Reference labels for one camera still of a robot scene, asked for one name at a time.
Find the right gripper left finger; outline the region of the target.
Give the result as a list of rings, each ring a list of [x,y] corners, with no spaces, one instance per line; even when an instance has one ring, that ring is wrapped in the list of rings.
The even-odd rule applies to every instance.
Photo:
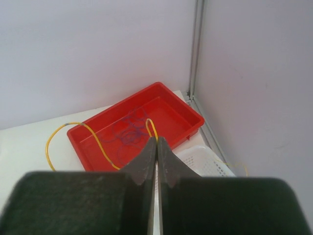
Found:
[[[115,172],[36,171],[15,185],[3,235],[151,235],[157,141]]]

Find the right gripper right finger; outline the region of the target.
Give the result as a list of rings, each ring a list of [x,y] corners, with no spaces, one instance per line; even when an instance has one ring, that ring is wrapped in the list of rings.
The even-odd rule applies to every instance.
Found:
[[[277,178],[202,177],[157,142],[163,235],[310,235],[292,188]]]

